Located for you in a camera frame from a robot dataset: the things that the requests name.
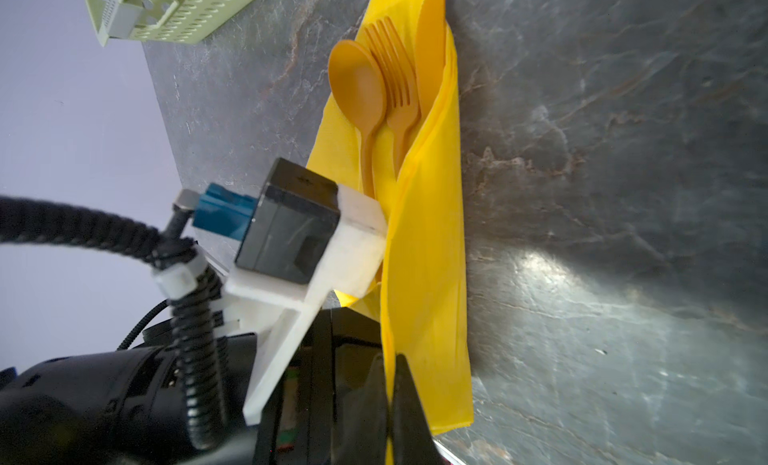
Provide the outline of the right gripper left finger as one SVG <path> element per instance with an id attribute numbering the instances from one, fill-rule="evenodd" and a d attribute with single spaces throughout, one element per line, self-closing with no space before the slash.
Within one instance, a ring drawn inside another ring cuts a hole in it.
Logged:
<path id="1" fill-rule="evenodd" d="M 351 410 L 344 423 L 335 463 L 385 464 L 388 414 L 384 361 L 378 354 L 371 363 L 363 387 L 352 395 Z"/>

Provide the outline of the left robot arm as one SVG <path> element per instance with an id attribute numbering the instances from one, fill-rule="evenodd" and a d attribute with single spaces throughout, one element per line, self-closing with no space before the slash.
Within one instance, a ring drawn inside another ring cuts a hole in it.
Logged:
<path id="1" fill-rule="evenodd" d="M 106 251 L 152 269 L 163 300 L 112 352 L 1 374 L 5 464 L 334 462 L 335 338 L 322 306 L 382 255 L 380 206 L 349 188 L 258 198 L 183 191 L 164 230 L 5 197 L 1 240 Z"/>

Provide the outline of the yellow paper napkin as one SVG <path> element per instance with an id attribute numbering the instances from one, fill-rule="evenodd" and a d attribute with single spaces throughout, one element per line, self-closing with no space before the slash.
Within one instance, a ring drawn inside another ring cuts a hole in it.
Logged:
<path id="1" fill-rule="evenodd" d="M 374 153 L 376 198 L 388 222 L 381 280 L 372 296 L 341 292 L 344 307 L 382 322 L 387 379 L 406 356 L 430 430 L 474 421 L 467 345 L 466 256 L 457 52 L 446 36 L 439 95 L 400 172 L 393 134 L 382 128 Z"/>

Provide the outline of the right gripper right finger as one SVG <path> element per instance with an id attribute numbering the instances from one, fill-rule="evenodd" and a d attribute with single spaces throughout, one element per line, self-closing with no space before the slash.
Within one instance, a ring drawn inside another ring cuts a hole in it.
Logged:
<path id="1" fill-rule="evenodd" d="M 442 465 L 406 357 L 396 358 L 391 405 L 391 438 L 396 465 Z"/>

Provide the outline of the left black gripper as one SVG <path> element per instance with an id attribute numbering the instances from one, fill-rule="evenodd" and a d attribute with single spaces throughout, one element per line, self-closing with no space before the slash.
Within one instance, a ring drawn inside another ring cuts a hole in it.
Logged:
<path id="1" fill-rule="evenodd" d="M 348 308 L 321 311 L 264 408 L 253 464 L 332 464 L 352 395 L 381 351 L 380 325 Z"/>

